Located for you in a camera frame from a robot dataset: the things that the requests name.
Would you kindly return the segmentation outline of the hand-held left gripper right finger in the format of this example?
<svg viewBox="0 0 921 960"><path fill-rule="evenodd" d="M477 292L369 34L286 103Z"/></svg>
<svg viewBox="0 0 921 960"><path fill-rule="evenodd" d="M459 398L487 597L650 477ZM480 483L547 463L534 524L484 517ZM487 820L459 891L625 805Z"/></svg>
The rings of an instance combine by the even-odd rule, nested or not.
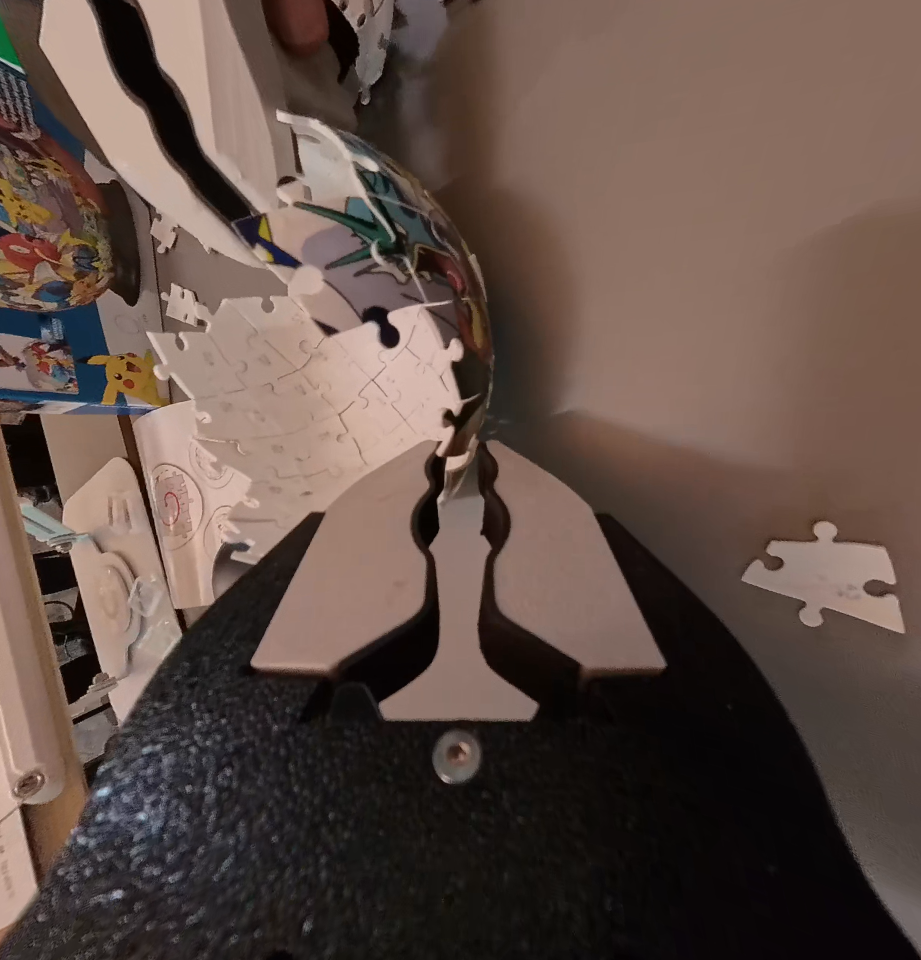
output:
<svg viewBox="0 0 921 960"><path fill-rule="evenodd" d="M538 707L583 707L603 680L667 667L584 498L498 440L478 453L489 543L478 631L490 667Z"/></svg>

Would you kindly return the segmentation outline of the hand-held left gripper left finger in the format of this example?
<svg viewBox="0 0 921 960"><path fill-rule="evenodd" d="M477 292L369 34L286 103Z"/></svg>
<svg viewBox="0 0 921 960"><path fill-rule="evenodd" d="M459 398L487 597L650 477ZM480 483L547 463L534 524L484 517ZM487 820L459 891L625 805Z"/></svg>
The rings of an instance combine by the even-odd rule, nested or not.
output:
<svg viewBox="0 0 921 960"><path fill-rule="evenodd" d="M312 679L330 701L358 685L381 705L430 667L441 610L431 552L443 460L422 440L334 500L252 656L262 674Z"/></svg>

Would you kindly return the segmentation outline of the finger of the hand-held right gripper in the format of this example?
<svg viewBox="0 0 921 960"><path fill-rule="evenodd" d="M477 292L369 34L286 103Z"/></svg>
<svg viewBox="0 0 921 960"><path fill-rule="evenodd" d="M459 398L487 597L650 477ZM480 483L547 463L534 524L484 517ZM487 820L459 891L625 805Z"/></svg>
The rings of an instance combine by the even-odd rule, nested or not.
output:
<svg viewBox="0 0 921 960"><path fill-rule="evenodd" d="M139 16L130 181L174 220L239 220L278 206L297 174L277 118L277 56L260 2L131 2Z"/></svg>
<svg viewBox="0 0 921 960"><path fill-rule="evenodd" d="M247 199L208 158L132 2L43 2L40 48L103 160L208 251L257 261L234 224Z"/></svg>

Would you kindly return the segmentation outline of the partly built puzzle ball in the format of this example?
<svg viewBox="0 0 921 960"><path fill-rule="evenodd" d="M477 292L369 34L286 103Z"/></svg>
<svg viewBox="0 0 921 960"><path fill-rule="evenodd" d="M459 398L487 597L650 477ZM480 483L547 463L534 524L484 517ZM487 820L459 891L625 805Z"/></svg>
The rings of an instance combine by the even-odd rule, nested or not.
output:
<svg viewBox="0 0 921 960"><path fill-rule="evenodd" d="M197 443L246 479L224 532L249 563L419 443L467 456L493 376L480 267L437 200L357 135L277 119L296 171L234 229L286 294L228 297L202 329L150 335Z"/></svg>

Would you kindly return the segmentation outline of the curved puzzle section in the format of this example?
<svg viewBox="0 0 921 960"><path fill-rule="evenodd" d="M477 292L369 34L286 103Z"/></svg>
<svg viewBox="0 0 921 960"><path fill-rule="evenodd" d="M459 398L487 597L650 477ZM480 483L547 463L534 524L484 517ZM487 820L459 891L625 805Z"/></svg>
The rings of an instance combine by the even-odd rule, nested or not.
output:
<svg viewBox="0 0 921 960"><path fill-rule="evenodd" d="M395 1L328 1L328 42L336 57L338 82L357 90L358 102L371 102L393 44Z"/></svg>

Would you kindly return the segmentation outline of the colourful puzzle box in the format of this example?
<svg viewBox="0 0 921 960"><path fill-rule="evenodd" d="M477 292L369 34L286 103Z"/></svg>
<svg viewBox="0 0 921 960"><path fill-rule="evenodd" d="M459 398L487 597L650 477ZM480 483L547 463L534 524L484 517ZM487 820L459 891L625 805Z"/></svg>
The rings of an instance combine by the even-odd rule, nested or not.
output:
<svg viewBox="0 0 921 960"><path fill-rule="evenodd" d="M39 97L0 18L0 414L170 403L151 225Z"/></svg>

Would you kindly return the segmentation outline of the person's right hand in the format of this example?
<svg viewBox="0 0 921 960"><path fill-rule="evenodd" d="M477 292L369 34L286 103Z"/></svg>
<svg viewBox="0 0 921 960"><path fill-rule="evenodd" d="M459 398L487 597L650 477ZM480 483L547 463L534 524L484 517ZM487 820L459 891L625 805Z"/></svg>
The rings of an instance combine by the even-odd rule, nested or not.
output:
<svg viewBox="0 0 921 960"><path fill-rule="evenodd" d="M330 23L324 1L263 1L269 30L289 54L315 54L329 40Z"/></svg>

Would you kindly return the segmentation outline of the white diagram sheet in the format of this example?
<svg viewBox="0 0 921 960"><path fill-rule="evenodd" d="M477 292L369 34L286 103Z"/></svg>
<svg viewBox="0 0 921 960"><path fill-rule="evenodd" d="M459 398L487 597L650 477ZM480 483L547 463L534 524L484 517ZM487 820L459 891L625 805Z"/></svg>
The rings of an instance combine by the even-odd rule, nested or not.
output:
<svg viewBox="0 0 921 960"><path fill-rule="evenodd" d="M214 603L214 563L230 510L250 481L196 437L195 403L172 403L137 418L133 432L173 606Z"/></svg>

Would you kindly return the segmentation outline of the white plastic packaging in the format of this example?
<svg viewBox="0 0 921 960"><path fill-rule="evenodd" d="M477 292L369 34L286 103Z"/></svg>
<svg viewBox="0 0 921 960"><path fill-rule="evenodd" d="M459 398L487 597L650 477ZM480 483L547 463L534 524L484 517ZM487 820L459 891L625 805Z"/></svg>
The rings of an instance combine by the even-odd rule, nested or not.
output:
<svg viewBox="0 0 921 960"><path fill-rule="evenodd" d="M64 503L70 559L107 697L130 716L182 630L131 464L113 458Z"/></svg>

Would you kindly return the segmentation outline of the white bar with screw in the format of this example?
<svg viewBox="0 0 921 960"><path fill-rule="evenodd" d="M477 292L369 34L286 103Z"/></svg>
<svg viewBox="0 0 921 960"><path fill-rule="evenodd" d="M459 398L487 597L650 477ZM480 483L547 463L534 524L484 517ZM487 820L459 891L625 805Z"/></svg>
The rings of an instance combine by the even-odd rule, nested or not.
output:
<svg viewBox="0 0 921 960"><path fill-rule="evenodd" d="M45 805L65 786L65 760L44 670L49 635L16 499L0 463L0 754L16 801Z"/></svg>

